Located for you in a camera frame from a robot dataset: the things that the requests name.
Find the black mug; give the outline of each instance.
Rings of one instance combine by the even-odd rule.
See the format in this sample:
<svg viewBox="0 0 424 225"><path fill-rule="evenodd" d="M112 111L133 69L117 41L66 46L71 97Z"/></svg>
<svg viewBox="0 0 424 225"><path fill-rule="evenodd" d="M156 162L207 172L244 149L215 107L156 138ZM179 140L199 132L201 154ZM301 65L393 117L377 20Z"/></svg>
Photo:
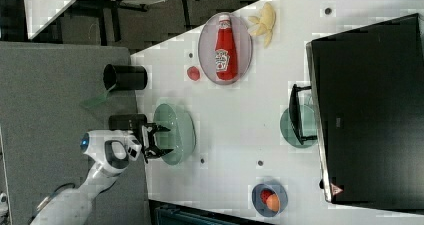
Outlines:
<svg viewBox="0 0 424 225"><path fill-rule="evenodd" d="M143 90L147 85L147 72L142 66L108 64L103 71L106 90Z"/></svg>

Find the green glass plate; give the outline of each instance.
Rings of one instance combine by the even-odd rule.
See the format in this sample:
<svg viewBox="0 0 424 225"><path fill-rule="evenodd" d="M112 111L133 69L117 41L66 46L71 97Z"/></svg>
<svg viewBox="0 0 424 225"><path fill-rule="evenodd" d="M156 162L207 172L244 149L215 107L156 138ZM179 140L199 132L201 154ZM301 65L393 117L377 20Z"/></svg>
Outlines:
<svg viewBox="0 0 424 225"><path fill-rule="evenodd" d="M302 115L303 135L304 136L316 135L317 131L316 131L316 125L315 125L315 115L312 108L306 105L300 105L300 112ZM309 140L309 141L304 141L303 145L300 144L299 140L294 134L288 109L286 109L286 111L284 111L283 115L281 116L280 131L283 137L286 139L286 141L290 145L296 148L308 148L314 145L315 143L317 143L317 140Z"/></svg>
<svg viewBox="0 0 424 225"><path fill-rule="evenodd" d="M193 153L196 145L193 121L184 109L173 104L160 104L155 110L153 122L171 130L155 134L158 148L174 149L162 157L163 161L177 165Z"/></svg>

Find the white table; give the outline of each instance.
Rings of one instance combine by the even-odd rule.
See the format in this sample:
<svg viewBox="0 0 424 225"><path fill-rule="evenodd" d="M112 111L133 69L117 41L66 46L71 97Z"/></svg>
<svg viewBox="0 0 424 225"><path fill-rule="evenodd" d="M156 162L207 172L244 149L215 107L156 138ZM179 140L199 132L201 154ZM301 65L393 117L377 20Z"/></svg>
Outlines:
<svg viewBox="0 0 424 225"><path fill-rule="evenodd" d="M146 165L149 199L272 224L422 224L422 216L325 202L318 147L290 146L279 121L292 85L309 81L307 42L424 12L424 0L262 0L234 14L249 23L247 17L257 15L265 1L277 12L273 40L264 49L263 37L254 38L251 67L233 85L215 85L203 73L200 81L188 79L186 69L199 65L201 27L132 55L132 63L145 66L150 76L148 87L137 93L139 112L152 120L158 100L170 97L190 112L197 136L194 154L182 164L158 159ZM327 7L333 9L329 16ZM266 176L278 179L289 199L272 219L261 217L250 198Z"/></svg>
<svg viewBox="0 0 424 225"><path fill-rule="evenodd" d="M76 0L24 0L28 39L33 39Z"/></svg>

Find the warning label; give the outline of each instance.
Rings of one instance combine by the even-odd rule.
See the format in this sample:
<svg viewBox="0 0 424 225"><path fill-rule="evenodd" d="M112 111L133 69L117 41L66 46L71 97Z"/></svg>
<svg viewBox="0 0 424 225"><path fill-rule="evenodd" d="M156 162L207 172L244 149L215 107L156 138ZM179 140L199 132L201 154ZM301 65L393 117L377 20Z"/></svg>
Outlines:
<svg viewBox="0 0 424 225"><path fill-rule="evenodd" d="M336 196L337 194L343 192L343 189L337 187L336 185L332 183L330 185L331 185L331 193L333 194L333 196Z"/></svg>

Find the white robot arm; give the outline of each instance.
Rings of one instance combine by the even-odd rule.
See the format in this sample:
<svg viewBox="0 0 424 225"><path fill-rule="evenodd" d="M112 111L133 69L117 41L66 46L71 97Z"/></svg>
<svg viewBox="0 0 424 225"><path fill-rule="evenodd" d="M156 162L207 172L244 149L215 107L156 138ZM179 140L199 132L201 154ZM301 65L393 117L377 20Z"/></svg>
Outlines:
<svg viewBox="0 0 424 225"><path fill-rule="evenodd" d="M94 159L87 179L77 189L66 189L45 199L31 225L82 225L92 210L93 200L113 186L119 175L136 161L142 145L131 131L97 130L81 141L84 154Z"/></svg>

